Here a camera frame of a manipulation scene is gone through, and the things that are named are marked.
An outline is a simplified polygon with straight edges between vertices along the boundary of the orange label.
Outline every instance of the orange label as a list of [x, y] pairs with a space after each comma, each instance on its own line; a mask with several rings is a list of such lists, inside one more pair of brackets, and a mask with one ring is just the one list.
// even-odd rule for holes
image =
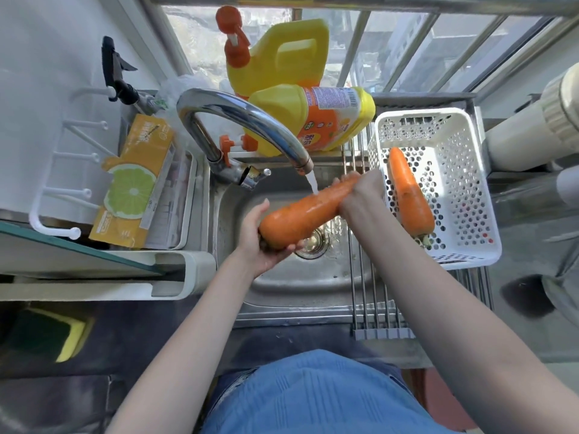
[[353, 88], [303, 88], [308, 118], [298, 139], [308, 151], [321, 150], [338, 140], [359, 116], [358, 93]]

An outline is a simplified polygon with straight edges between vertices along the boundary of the sink basin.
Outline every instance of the sink basin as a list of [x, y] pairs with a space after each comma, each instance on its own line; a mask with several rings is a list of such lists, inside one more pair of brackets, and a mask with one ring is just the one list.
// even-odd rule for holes
[[[218, 184], [214, 196], [214, 255], [218, 265], [237, 246], [239, 231], [245, 215], [268, 198], [274, 211], [312, 193], [305, 177], [292, 167], [273, 168], [271, 176], [259, 182], [253, 191], [240, 186]], [[318, 187], [329, 186], [334, 177], [343, 173], [336, 165], [316, 166]], [[352, 235], [354, 283], [361, 297], [362, 279], [371, 301], [372, 271], [368, 257], [362, 255], [364, 270], [360, 269], [359, 247]], [[254, 281], [246, 303], [263, 307], [351, 307], [350, 255], [347, 225], [344, 219], [334, 218], [323, 225], [309, 243], [309, 253], [292, 254], [274, 269]]]

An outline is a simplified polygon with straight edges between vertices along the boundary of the black spray nozzle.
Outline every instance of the black spray nozzle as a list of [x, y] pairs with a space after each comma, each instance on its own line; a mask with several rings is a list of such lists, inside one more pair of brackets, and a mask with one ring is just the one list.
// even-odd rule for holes
[[117, 99], [126, 105], [132, 105], [139, 100], [139, 94], [133, 86], [123, 80], [123, 71], [134, 72], [137, 69], [120, 57], [115, 51], [115, 42], [110, 36], [103, 37], [101, 47], [103, 58], [103, 74], [106, 86], [112, 86], [116, 91], [116, 96], [109, 99], [116, 102]]

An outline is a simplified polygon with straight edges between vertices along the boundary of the hand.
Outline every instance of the hand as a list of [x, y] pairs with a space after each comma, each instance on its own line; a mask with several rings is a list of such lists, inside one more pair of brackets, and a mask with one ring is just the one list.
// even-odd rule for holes
[[248, 265], [252, 266], [254, 278], [272, 269], [294, 251], [303, 247], [303, 241], [290, 245], [281, 251], [263, 251], [259, 246], [259, 220], [269, 208], [267, 198], [263, 203], [256, 205], [245, 216], [242, 222], [242, 231], [239, 235], [239, 244], [236, 252]]
[[[358, 175], [358, 172], [352, 171], [349, 175]], [[343, 175], [341, 180], [344, 180], [347, 175]], [[340, 182], [338, 178], [334, 179], [334, 184]], [[363, 174], [358, 182], [354, 185], [352, 192], [344, 198], [340, 204], [340, 215], [345, 217], [345, 212], [358, 204], [364, 204], [364, 200], [383, 200], [384, 192], [386, 188], [384, 187], [384, 176], [382, 171], [374, 169]]]

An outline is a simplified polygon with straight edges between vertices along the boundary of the yellow bottle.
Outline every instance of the yellow bottle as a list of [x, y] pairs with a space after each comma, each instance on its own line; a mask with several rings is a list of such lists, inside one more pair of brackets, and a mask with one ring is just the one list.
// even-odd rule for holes
[[[372, 96], [360, 86], [353, 88], [278, 85], [257, 91], [249, 102], [278, 119], [310, 152], [328, 151], [343, 145], [368, 125], [376, 114]], [[257, 151], [272, 157], [277, 148], [257, 134]]]
[[238, 96], [247, 99], [256, 91], [279, 84], [320, 85], [328, 59], [329, 29], [325, 21], [275, 24], [249, 48], [242, 17], [235, 7], [219, 8], [215, 19], [228, 36], [227, 75]]

